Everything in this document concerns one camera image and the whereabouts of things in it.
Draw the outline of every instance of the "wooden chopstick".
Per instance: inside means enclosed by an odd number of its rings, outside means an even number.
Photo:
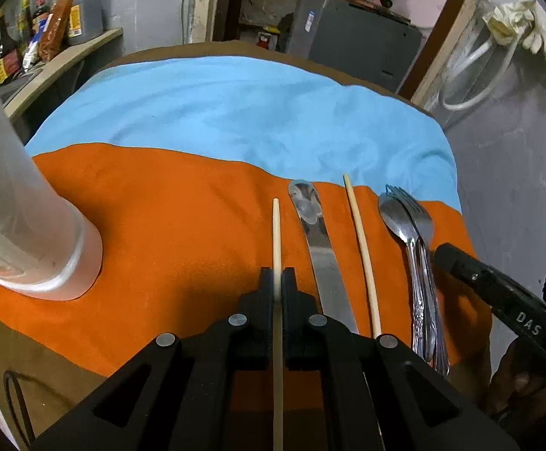
[[[283,450],[283,309],[281,307],[281,220],[273,199],[273,451]]]
[[[369,248],[367,247],[367,238],[365,230],[362,227],[361,212],[358,210],[356,197],[352,188],[352,183],[348,174],[344,175],[344,185],[348,194],[348,202],[350,203],[350,211],[354,219],[356,228],[356,237],[358,239],[358,247],[361,250],[362,267],[365,271],[365,283],[367,285],[367,297],[369,299],[369,310],[371,312],[371,331],[373,338],[380,336],[382,333],[382,324],[379,320],[379,306],[377,304],[377,291],[375,289],[375,280],[373,279],[373,268],[371,267],[371,257],[369,256]]]

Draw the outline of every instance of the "fork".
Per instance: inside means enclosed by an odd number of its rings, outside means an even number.
[[[431,259],[430,250],[431,239],[433,238],[433,220],[427,210],[413,198],[412,195],[407,193],[400,187],[388,185],[389,191],[397,196],[406,207],[413,223],[415,224],[419,235],[421,236],[421,242],[419,245],[419,256],[421,257],[421,264],[423,269],[423,279],[425,284],[425,295],[428,297],[430,305],[430,311],[433,313],[434,325],[436,329],[436,342],[435,342],[435,368],[438,373],[443,376],[448,375],[449,361],[448,351],[446,349],[446,341],[444,338],[444,332],[442,327],[442,319],[440,316],[439,304],[437,302],[436,285],[433,280],[433,273],[431,271]]]

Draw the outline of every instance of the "cutlery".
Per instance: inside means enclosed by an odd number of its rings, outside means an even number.
[[[325,227],[319,193],[312,183],[305,180],[292,181],[287,191],[307,238],[323,314],[344,324],[351,333],[358,334],[340,267]]]
[[[419,242],[419,256],[421,258],[422,271],[424,273],[425,294],[428,297],[430,312],[434,317],[434,327],[436,335],[436,357],[434,367],[438,373],[443,376],[448,375],[450,368],[448,360],[448,350],[442,327],[442,317],[440,316],[439,304],[437,302],[436,284],[431,271],[430,245],[433,238],[433,220],[427,210],[409,193],[400,187],[386,185],[386,190],[390,191],[406,208],[415,228],[421,236]]]
[[[402,203],[389,194],[382,194],[377,208],[385,225],[406,244],[412,292],[412,350],[424,357],[424,298],[419,268],[416,262],[416,241],[419,239],[415,225]]]

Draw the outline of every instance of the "white hose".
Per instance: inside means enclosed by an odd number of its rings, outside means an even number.
[[[471,53],[469,56],[467,56],[466,59],[463,60],[463,62],[461,62],[453,70],[451,70],[450,74],[448,75],[448,78],[446,78],[446,81],[440,88],[440,91],[438,94],[438,100],[440,102],[440,105],[446,108],[446,110],[452,110],[454,112],[457,112],[460,110],[467,110],[468,108],[471,108],[477,105],[482,100],[485,100],[490,95],[490,93],[492,93],[493,90],[496,88],[497,84],[502,79],[502,76],[505,74],[506,70],[508,69],[508,65],[511,64],[511,60],[513,58],[513,55],[515,54],[515,50],[517,49],[517,45],[519,44],[520,39],[521,39],[521,34],[517,34],[515,38],[513,39],[511,45],[508,47],[507,55],[502,60],[502,65],[499,71],[496,73],[496,76],[492,79],[490,84],[484,88],[484,90],[482,90],[475,97],[467,101],[464,101],[463,103],[446,103],[445,94],[446,94],[446,88],[449,86],[449,84],[451,84],[452,81],[454,81],[458,75],[460,75],[475,61],[481,58],[485,53],[487,53],[488,51],[496,47],[496,40],[494,39],[494,37],[490,36],[490,38],[486,42],[484,42],[481,46],[479,46],[479,48],[476,49],[475,52]]]

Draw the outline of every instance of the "metal knife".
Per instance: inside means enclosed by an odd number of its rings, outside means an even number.
[[[317,189],[305,180],[294,180],[287,190],[307,238],[323,314],[344,324],[351,333],[358,334],[338,261],[325,228]]]

